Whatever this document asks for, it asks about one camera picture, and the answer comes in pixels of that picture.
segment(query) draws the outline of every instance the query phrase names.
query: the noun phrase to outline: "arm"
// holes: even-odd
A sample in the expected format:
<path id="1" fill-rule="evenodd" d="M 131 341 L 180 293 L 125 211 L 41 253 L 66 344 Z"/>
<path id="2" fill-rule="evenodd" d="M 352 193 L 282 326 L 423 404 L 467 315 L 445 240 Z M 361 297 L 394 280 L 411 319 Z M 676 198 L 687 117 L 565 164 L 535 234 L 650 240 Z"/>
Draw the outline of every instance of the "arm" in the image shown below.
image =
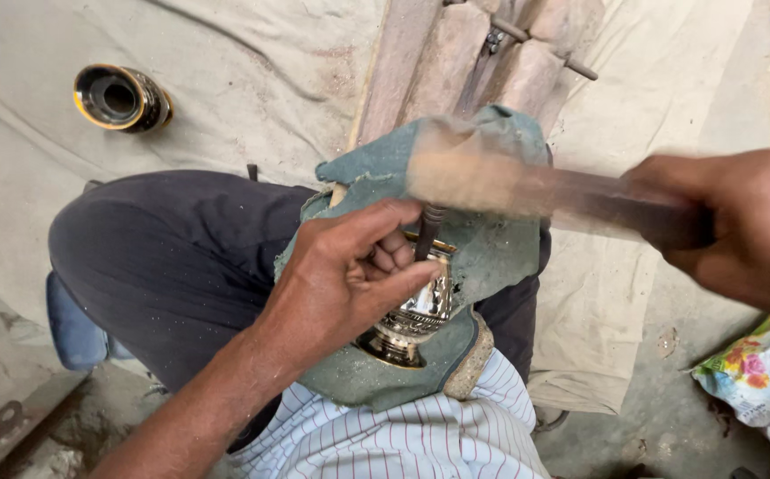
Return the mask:
<path id="1" fill-rule="evenodd" d="M 626 178 L 685 194 L 714 211 L 716 243 L 662 251 L 702 287 L 770 311 L 770 150 L 714 158 L 657 155 Z"/>
<path id="2" fill-rule="evenodd" d="M 421 214 L 383 200 L 311 220 L 254 325 L 100 462 L 92 478 L 202 477 L 249 419 L 305 369 L 440 275 L 398 231 Z"/>

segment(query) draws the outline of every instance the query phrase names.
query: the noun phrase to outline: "hammer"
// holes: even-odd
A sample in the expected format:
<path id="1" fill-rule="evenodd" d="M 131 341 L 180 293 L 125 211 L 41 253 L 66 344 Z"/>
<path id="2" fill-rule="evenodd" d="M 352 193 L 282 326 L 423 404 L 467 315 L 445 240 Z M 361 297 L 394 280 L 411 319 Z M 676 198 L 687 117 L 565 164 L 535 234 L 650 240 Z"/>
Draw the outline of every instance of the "hammer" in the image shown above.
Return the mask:
<path id="1" fill-rule="evenodd" d="M 415 153 L 406 189 L 437 207 L 550 217 L 556 228 L 618 236 L 633 231 L 660 249 L 711 245 L 713 212 L 674 192 L 486 152 Z"/>

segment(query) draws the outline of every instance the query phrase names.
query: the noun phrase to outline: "man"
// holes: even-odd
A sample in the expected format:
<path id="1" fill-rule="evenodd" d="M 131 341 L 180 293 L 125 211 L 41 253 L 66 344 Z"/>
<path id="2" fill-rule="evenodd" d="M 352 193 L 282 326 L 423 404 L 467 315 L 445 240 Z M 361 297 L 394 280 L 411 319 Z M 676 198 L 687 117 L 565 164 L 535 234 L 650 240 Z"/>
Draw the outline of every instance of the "man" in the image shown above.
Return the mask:
<path id="1" fill-rule="evenodd" d="M 703 287 L 770 311 L 770 150 L 656 156 L 627 178 L 713 209 L 714 245 L 664 257 Z M 235 457 L 250 476 L 548 478 L 529 439 L 535 415 L 517 350 L 531 341 L 516 326 L 535 313 L 534 279 L 480 305 L 503 347 L 469 400 L 438 394 L 373 412 L 294 383 L 438 275 L 434 263 L 412 263 L 399 233 L 421 205 L 387 200 L 301 225 L 272 287 L 273 257 L 309 194 L 166 172 L 96 188 L 58 216 L 51 260 L 71 295 L 176 391 L 93 476 L 200 477 L 237 440 L 231 450 L 245 446 Z"/>

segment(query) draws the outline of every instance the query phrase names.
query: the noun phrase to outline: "right hand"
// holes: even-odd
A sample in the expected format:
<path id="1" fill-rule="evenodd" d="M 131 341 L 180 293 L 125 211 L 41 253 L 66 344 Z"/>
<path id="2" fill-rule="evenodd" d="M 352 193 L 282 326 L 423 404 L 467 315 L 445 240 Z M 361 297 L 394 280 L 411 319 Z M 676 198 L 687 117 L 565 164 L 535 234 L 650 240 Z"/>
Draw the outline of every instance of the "right hand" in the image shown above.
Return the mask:
<path id="1" fill-rule="evenodd" d="M 702 287 L 770 311 L 770 150 L 712 158 L 655 155 L 625 174 L 701 201 L 716 243 L 662 251 Z"/>

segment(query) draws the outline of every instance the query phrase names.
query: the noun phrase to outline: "hand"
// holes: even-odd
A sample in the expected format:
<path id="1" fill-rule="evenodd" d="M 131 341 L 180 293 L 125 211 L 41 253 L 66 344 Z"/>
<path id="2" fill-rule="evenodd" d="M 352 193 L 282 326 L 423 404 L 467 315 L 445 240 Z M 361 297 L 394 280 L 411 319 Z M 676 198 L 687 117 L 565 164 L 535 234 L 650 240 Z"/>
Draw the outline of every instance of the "hand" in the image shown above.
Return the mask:
<path id="1" fill-rule="evenodd" d="M 652 156 L 625 174 L 715 213 L 716 243 L 662 251 L 702 287 L 770 311 L 770 150 L 714 158 Z"/>
<path id="2" fill-rule="evenodd" d="M 386 199 L 334 219 L 302 224 L 281 278 L 253 328 L 274 341 L 276 358 L 304 370 L 367 331 L 441 274 L 413 263 L 400 225 L 422 212 L 416 201 Z"/>

